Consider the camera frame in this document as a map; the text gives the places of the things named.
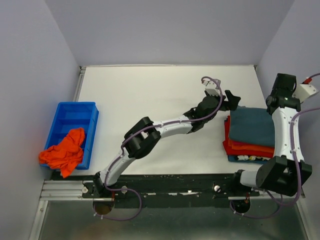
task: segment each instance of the bolt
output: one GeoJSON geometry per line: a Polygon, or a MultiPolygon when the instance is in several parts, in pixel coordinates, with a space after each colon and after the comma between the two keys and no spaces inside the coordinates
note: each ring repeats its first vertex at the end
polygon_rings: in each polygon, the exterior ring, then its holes
{"type": "Polygon", "coordinates": [[[217,193],[221,192],[221,188],[220,188],[219,185],[215,185],[213,189],[214,189],[214,191],[216,191],[217,193]]]}

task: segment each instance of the blue plastic bin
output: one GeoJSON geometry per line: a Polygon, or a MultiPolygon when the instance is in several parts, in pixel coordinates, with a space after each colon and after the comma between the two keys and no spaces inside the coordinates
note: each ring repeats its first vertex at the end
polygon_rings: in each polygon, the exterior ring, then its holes
{"type": "Polygon", "coordinates": [[[85,139],[82,163],[76,169],[89,168],[92,148],[94,145],[99,111],[95,102],[60,102],[55,112],[53,123],[44,149],[58,145],[71,129],[84,128],[85,139]]]}

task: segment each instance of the orange folded shirt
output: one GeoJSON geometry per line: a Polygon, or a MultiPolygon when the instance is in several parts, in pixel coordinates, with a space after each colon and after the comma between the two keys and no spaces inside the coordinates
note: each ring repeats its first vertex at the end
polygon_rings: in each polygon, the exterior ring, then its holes
{"type": "Polygon", "coordinates": [[[71,129],[58,144],[39,154],[40,164],[48,164],[51,169],[60,169],[63,178],[68,177],[84,157],[81,145],[85,139],[85,130],[80,127],[71,129]]]}

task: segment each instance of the teal folded towel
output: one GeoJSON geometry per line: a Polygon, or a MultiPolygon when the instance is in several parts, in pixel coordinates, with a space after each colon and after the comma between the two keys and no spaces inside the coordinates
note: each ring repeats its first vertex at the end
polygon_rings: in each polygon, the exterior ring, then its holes
{"type": "Polygon", "coordinates": [[[238,107],[230,112],[229,138],[233,141],[275,147],[275,126],[264,108],[238,107]]]}

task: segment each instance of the metal floor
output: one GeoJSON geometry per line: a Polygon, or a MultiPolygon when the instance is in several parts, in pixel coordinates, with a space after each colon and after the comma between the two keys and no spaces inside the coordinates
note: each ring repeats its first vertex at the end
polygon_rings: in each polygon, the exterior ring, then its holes
{"type": "MultiPolygon", "coordinates": [[[[267,215],[276,209],[270,199],[252,199],[250,214],[267,215]]],[[[121,217],[136,209],[114,209],[121,217]]],[[[234,215],[228,208],[144,208],[130,221],[93,216],[90,201],[49,203],[41,240],[304,240],[307,239],[296,206],[285,207],[269,219],[234,215]]]]}

